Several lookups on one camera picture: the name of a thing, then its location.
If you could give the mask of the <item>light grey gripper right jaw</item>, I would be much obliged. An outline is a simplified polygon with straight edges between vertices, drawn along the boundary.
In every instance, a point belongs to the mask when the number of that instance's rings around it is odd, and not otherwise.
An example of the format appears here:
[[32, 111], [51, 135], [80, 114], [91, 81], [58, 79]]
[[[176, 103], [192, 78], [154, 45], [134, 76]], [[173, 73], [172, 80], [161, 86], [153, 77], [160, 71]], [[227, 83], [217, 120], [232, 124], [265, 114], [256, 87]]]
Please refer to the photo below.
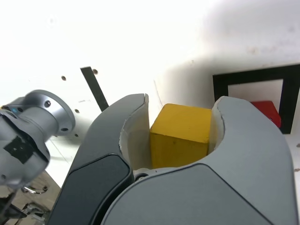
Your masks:
[[293, 160], [281, 131], [250, 102], [212, 108], [210, 152], [126, 188], [104, 225], [293, 225]]

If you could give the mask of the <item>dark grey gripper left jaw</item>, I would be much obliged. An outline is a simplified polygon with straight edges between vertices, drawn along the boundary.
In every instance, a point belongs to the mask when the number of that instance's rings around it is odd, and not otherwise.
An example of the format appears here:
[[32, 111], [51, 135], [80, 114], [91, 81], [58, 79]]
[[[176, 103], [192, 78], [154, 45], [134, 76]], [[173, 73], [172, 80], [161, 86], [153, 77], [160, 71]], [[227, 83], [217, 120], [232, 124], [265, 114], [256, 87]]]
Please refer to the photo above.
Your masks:
[[83, 139], [48, 219], [98, 225], [134, 171], [151, 168], [149, 97], [132, 94], [105, 109]]

